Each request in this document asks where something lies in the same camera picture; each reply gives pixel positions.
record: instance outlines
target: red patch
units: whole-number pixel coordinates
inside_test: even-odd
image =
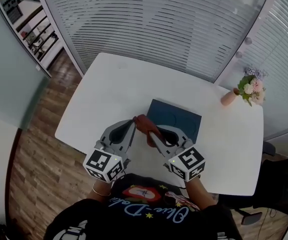
[[[123,191],[123,194],[128,197],[135,197],[154,202],[160,199],[159,193],[153,187],[132,186]]]

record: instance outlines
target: floor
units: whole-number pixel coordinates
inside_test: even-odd
[[[41,240],[54,217],[85,198],[94,182],[82,166],[85,155],[54,137],[81,77],[65,51],[49,71],[52,79],[20,137],[10,178],[9,215],[29,240]],[[253,225],[242,226],[242,216],[233,211],[244,240],[282,238],[288,215],[266,208],[246,211],[263,212],[263,216]]]

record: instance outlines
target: dark blue mat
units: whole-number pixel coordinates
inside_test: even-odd
[[[181,129],[193,143],[196,143],[201,115],[153,99],[147,117],[155,125],[173,126]]]

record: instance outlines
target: bracelet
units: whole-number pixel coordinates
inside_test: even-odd
[[[110,193],[109,193],[109,195],[103,195],[103,194],[98,193],[98,192],[94,189],[94,186],[92,187],[92,190],[93,190],[96,194],[100,195],[101,197],[109,197],[109,196],[110,196]]]

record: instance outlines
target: flower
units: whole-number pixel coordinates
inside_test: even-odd
[[[247,93],[247,94],[252,94],[254,91],[254,86],[252,84],[245,84],[244,86],[244,92]]]
[[[264,103],[265,95],[265,90],[262,89],[260,92],[256,92],[252,95],[252,101],[258,105],[261,105]]]
[[[256,77],[252,79],[250,84],[254,87],[254,92],[259,93],[264,87],[263,81],[257,79]]]
[[[262,81],[264,77],[267,76],[267,73],[255,67],[247,67],[245,68],[245,76],[255,76],[255,78]]]

